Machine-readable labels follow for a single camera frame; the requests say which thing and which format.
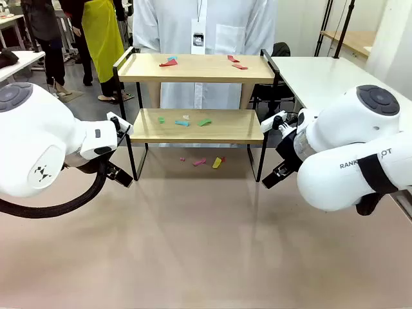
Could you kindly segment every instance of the logo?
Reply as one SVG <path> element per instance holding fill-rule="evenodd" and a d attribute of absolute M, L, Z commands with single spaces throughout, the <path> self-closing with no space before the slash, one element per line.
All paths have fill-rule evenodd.
<path fill-rule="evenodd" d="M 380 155 L 381 155 L 381 159 L 383 159 L 384 156 L 392 155 L 392 148 L 389 148 L 389 149 L 387 149 L 387 150 L 381 151 L 381 152 L 380 152 Z M 353 166 L 353 165 L 357 165 L 357 164 L 358 164 L 358 160 L 354 160 L 354 161 L 346 162 L 346 163 L 344 163 L 344 164 L 340 164 L 340 167 L 341 167 L 341 169 L 345 169 L 345 168 L 347 168 L 347 167 L 349 167 L 349 166 Z"/>
<path fill-rule="evenodd" d="M 38 166 L 35 170 L 34 173 L 36 174 L 37 172 L 39 172 L 39 174 L 41 175 L 41 179 L 39 180 L 39 182 L 42 182 L 45 178 L 47 177 L 52 177 L 49 174 L 46 174 L 44 172 L 44 169 L 47 167 L 47 165 L 45 165 L 44 167 Z"/>

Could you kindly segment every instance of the coat pocket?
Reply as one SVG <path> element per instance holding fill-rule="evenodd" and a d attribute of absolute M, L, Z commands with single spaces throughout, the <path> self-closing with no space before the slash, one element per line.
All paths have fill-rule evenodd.
<path fill-rule="evenodd" d="M 216 55 L 239 55 L 245 49 L 245 27 L 233 27 L 224 24 L 216 25 Z"/>

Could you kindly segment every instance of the red block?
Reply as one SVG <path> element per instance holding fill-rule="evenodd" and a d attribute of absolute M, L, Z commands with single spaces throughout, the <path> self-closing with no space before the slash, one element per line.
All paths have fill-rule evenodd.
<path fill-rule="evenodd" d="M 239 60 L 236 60 L 233 56 L 227 56 L 227 58 L 232 61 L 232 62 L 240 62 Z"/>
<path fill-rule="evenodd" d="M 176 61 L 176 59 L 172 59 L 170 61 L 167 61 L 166 63 L 159 64 L 159 67 L 163 68 L 165 66 L 177 66 L 177 65 L 178 65 L 178 62 Z"/>
<path fill-rule="evenodd" d="M 246 66 L 241 66 L 240 64 L 232 64 L 235 68 L 241 69 L 241 70 L 247 70 L 248 68 Z"/>

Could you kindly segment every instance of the id badge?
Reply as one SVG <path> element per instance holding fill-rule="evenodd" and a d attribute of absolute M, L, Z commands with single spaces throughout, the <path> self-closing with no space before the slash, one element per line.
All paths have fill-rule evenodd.
<path fill-rule="evenodd" d="M 192 19 L 192 55 L 206 54 L 206 21 Z"/>

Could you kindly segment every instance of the wooden shelf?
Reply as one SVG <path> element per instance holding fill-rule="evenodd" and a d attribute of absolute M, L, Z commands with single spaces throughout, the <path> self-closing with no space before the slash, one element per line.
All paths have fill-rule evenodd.
<path fill-rule="evenodd" d="M 226 55 L 175 55 L 177 66 L 161 68 L 173 55 L 134 53 L 119 69 L 121 82 L 213 82 L 272 84 L 274 73 L 261 56 L 237 55 L 242 66 L 239 70 Z"/>
<path fill-rule="evenodd" d="M 187 121 L 189 127 L 174 122 Z M 159 123 L 159 117 L 165 123 Z M 212 124 L 200 127 L 198 122 L 209 118 Z M 254 110 L 227 109 L 141 109 L 130 139 L 140 143 L 220 143 L 262 144 L 263 133 Z"/>
<path fill-rule="evenodd" d="M 339 41 L 341 39 L 342 32 L 338 31 L 321 31 L 325 37 Z M 346 32 L 345 39 L 343 40 L 343 45 L 353 52 L 359 53 L 365 57 L 369 57 L 370 52 L 365 50 L 365 47 L 373 46 L 375 42 L 376 32 L 373 31 L 348 31 Z"/>

